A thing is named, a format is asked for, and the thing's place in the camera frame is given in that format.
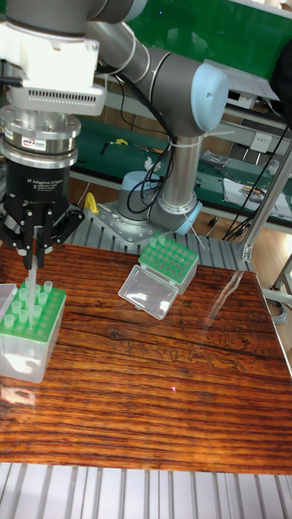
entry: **yellow object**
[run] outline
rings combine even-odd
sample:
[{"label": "yellow object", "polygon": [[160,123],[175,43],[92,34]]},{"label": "yellow object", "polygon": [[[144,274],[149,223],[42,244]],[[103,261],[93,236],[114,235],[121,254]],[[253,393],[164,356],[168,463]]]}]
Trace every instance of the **yellow object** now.
[{"label": "yellow object", "polygon": [[97,202],[95,201],[95,198],[92,193],[88,193],[85,199],[85,209],[90,209],[91,212],[94,214],[97,214],[99,210],[97,209]]},{"label": "yellow object", "polygon": [[115,144],[125,144],[126,146],[129,146],[129,143],[125,139],[117,139]]}]

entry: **paper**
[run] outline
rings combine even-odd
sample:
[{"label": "paper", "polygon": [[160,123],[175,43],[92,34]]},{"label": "paper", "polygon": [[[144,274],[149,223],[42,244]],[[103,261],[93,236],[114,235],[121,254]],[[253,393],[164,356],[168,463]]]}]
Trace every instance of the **paper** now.
[{"label": "paper", "polygon": [[[242,205],[247,199],[250,190],[245,188],[242,184],[233,182],[228,178],[224,179],[223,187],[225,202],[230,202],[231,204],[236,204],[242,207]],[[245,207],[247,209],[255,211],[262,203],[263,199],[264,195],[262,193],[254,192],[252,193],[251,198],[248,200],[247,205]],[[277,202],[275,203],[273,210],[271,211],[271,216],[284,218],[285,220],[292,221],[292,212],[290,211],[290,207],[283,193],[281,193],[278,197]]]}]

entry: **black cable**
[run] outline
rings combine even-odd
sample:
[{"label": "black cable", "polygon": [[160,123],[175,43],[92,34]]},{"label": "black cable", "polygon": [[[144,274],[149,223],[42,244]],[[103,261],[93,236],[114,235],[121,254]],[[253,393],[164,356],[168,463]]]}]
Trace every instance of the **black cable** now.
[{"label": "black cable", "polygon": [[[99,68],[98,72],[105,73],[105,68],[104,67]],[[152,113],[152,115],[155,117],[155,119],[164,128],[165,134],[169,136],[171,142],[176,144],[176,141],[177,141],[176,137],[173,134],[173,132],[171,131],[171,129],[168,128],[168,126],[167,126],[163,116],[160,114],[160,112],[158,112],[158,110],[155,108],[155,106],[152,105],[151,101],[143,94],[143,92],[141,92],[140,89],[134,83],[132,83],[132,81],[130,79],[128,79],[125,75],[123,75],[121,73],[119,73],[118,75],[115,75],[114,74],[114,70],[111,69],[110,67],[106,68],[106,73],[113,74],[114,77],[116,78],[116,80],[118,81],[121,89],[122,89],[121,116],[122,116],[123,121],[125,121],[127,124],[130,124],[131,126],[139,128],[140,130],[146,130],[147,131],[147,129],[145,129],[145,128],[138,127],[136,125],[132,125],[130,122],[128,122],[124,118],[122,110],[123,110],[123,106],[124,106],[124,103],[125,103],[125,92],[124,92],[124,88],[123,88],[122,83],[126,84],[127,87],[137,97],[137,99],[144,106],[146,106],[146,108],[148,108],[148,110]],[[169,159],[169,162],[168,162],[168,165],[167,165],[167,168],[166,168],[165,177],[160,177],[160,179],[157,181],[157,179],[153,179],[152,176],[153,176],[153,174],[155,172],[156,167],[166,157],[166,155],[168,154],[169,150],[170,150],[170,159]],[[150,170],[146,173],[144,180],[139,182],[138,184],[136,184],[133,187],[133,189],[130,191],[129,196],[127,197],[127,209],[128,209],[128,211],[132,212],[133,214],[142,214],[143,212],[148,211],[157,202],[157,199],[160,196],[160,194],[162,193],[162,190],[163,190],[163,188],[165,186],[165,183],[167,182],[167,180],[169,179],[170,175],[172,174],[173,168],[174,168],[174,146],[171,146],[171,148],[170,148],[170,145],[167,144],[167,147],[161,153],[161,155],[157,158],[155,164],[153,164],[151,166]],[[152,198],[151,202],[149,204],[146,204],[145,200],[144,200],[144,187],[145,187],[145,185],[148,182],[150,183],[150,186],[151,186],[152,183],[156,183],[157,187],[153,190],[153,198]],[[130,202],[131,202],[131,197],[133,196],[133,193],[135,192],[137,187],[140,187],[140,186],[141,186],[140,198],[141,198],[142,203],[145,205],[145,208],[141,209],[139,211],[135,211],[134,209],[131,208]]]},{"label": "black cable", "polygon": [[[172,174],[173,168],[174,168],[174,148],[172,147],[170,150],[170,160],[167,165],[167,169],[165,172],[165,177],[160,177],[158,180],[156,178],[152,178],[152,175],[155,173],[155,169],[157,165],[161,162],[161,160],[166,156],[166,154],[169,152],[169,145],[167,148],[165,148],[164,152],[158,157],[155,164],[153,164],[150,168],[150,170],[146,173],[144,180],[139,182],[136,186],[133,187],[133,189],[130,191],[129,196],[127,197],[127,209],[128,211],[132,212],[133,214],[142,214],[145,211],[148,211],[156,202],[159,196],[161,195],[161,192],[169,179],[170,175]],[[144,187],[147,183],[156,183],[157,187],[153,191],[153,198],[149,204],[146,204],[144,201]],[[140,209],[139,211],[135,211],[131,208],[131,197],[133,196],[133,193],[137,189],[137,187],[140,187],[140,198],[142,203],[145,205],[144,209]]]},{"label": "black cable", "polygon": [[135,96],[138,98],[138,100],[148,108],[148,110],[154,115],[155,119],[161,124],[162,128],[165,130],[165,133],[171,138],[171,140],[175,140],[175,135],[171,131],[171,129],[167,126],[163,116],[160,112],[153,106],[151,101],[143,94],[143,92],[135,85],[135,83],[132,83],[130,79],[128,79],[123,74],[118,74],[115,76],[116,78],[119,78],[123,81],[124,84],[129,87],[129,89],[135,94]]},{"label": "black cable", "polygon": [[280,310],[280,315],[272,315],[273,322],[275,324],[283,324],[286,323],[288,320],[288,314],[287,310],[285,309],[284,305],[279,301],[274,301],[273,299],[266,299],[267,302],[277,307],[278,310]]},{"label": "black cable", "polygon": [[132,122],[130,121],[127,121],[124,114],[123,114],[123,108],[124,108],[124,105],[125,105],[125,100],[126,100],[126,96],[125,96],[125,90],[124,90],[124,87],[122,86],[122,81],[117,77],[116,77],[116,80],[118,81],[118,84],[120,85],[121,87],[121,90],[122,90],[122,105],[121,105],[121,109],[120,109],[120,114],[121,114],[121,118],[122,120],[128,124],[129,126],[131,126],[132,128],[137,128],[138,130],[143,130],[143,131],[153,131],[155,133],[160,133],[162,135],[168,135],[166,133],[166,131],[162,131],[162,130],[153,130],[152,128],[143,128],[143,127],[140,127],[138,126],[137,124],[133,124]]},{"label": "black cable", "polygon": [[236,240],[238,240],[238,238],[243,238],[245,236],[245,234],[247,233],[247,231],[248,231],[248,227],[243,227],[243,231],[241,232],[241,234],[239,234],[238,236],[234,236],[232,239],[230,238],[230,243],[236,242]]},{"label": "black cable", "polygon": [[239,225],[233,229],[233,232],[229,234],[228,239],[232,242],[237,238],[240,238],[243,236],[244,231],[248,231],[248,227],[252,222],[252,217],[247,218],[246,220],[242,221]]},{"label": "black cable", "polygon": [[[223,236],[223,239],[224,239],[224,240],[226,240],[226,239],[228,238],[228,236],[230,235],[231,230],[232,230],[234,224],[235,224],[235,223],[237,222],[237,220],[239,219],[240,214],[241,214],[242,210],[245,208],[245,206],[247,205],[248,200],[251,198],[251,195],[252,195],[252,193],[254,192],[254,190],[255,190],[255,188],[256,188],[256,185],[257,185],[258,181],[262,178],[262,176],[263,176],[265,170],[268,168],[269,163],[271,162],[271,160],[272,160],[273,157],[275,156],[275,154],[276,154],[276,152],[277,152],[277,150],[278,150],[278,148],[279,148],[279,146],[280,146],[282,140],[284,139],[284,137],[285,137],[285,135],[286,135],[286,132],[289,130],[289,127],[290,127],[290,123],[287,124],[285,130],[283,131],[283,133],[282,133],[282,135],[281,135],[281,138],[279,139],[279,141],[278,141],[278,143],[277,143],[277,146],[275,147],[273,153],[271,154],[270,158],[268,159],[268,162],[265,164],[265,166],[264,166],[264,168],[262,169],[260,175],[259,175],[258,178],[256,179],[256,181],[255,181],[254,185],[252,186],[250,192],[248,193],[247,198],[245,199],[245,201],[244,201],[242,207],[239,209],[238,215],[234,218],[234,221],[232,222],[232,224],[230,225],[229,229],[226,231],[225,235]],[[251,219],[255,216],[256,211],[254,211],[254,213],[253,213]]]},{"label": "black cable", "polygon": [[99,62],[99,66],[96,69],[95,76],[99,76],[101,74],[113,74],[114,68],[110,65],[103,65]]}]

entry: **green pipette tip rack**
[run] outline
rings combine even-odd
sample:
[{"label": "green pipette tip rack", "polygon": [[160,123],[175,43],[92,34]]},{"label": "green pipette tip rack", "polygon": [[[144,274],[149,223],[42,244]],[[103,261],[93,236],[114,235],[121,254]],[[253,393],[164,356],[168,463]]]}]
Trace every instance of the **green pipette tip rack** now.
[{"label": "green pipette tip rack", "polygon": [[[60,309],[64,303],[66,297],[65,290],[53,288],[49,293],[45,292],[44,286],[40,286],[38,293],[36,292],[35,297],[35,312],[32,322],[32,328],[29,327],[28,317],[21,322],[20,312],[26,311],[26,299],[20,299],[21,289],[25,289],[25,283],[23,283],[16,296],[14,297],[11,305],[9,306],[5,317],[0,323],[0,334],[9,335],[11,337],[20,337],[22,339],[29,339],[31,341],[38,341],[47,343],[49,341],[50,334],[56,324],[56,319],[60,312]],[[40,304],[40,295],[47,294],[47,300],[45,303]],[[13,311],[15,305],[13,303],[19,302],[19,308],[17,312]]]},{"label": "green pipette tip rack", "polygon": [[154,234],[141,254],[139,262],[180,285],[186,280],[198,258],[195,252],[189,251],[166,236]]}]

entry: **metal pole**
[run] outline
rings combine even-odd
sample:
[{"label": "metal pole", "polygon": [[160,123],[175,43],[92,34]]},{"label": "metal pole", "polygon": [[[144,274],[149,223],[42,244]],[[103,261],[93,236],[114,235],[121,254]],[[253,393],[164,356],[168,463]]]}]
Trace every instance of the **metal pole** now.
[{"label": "metal pole", "polygon": [[244,261],[251,261],[252,248],[255,244],[260,231],[264,228],[265,222],[273,209],[273,206],[277,202],[278,196],[283,191],[283,188],[290,176],[292,171],[292,142],[290,143],[286,154],[280,164],[280,167],[270,185],[262,204],[260,205],[255,218],[251,224],[251,227],[244,238],[241,251],[243,251]]},{"label": "metal pole", "polygon": [[272,301],[278,301],[283,302],[286,305],[292,305],[292,295],[267,289],[262,289],[262,292],[266,299],[272,299]]},{"label": "metal pole", "polygon": [[285,285],[288,294],[292,295],[292,254],[274,282],[273,288],[281,290],[282,283]]},{"label": "metal pole", "polygon": [[202,142],[201,136],[178,137],[178,148],[175,149],[174,154],[174,170],[162,195],[165,203],[176,210],[186,207],[194,196]]}]

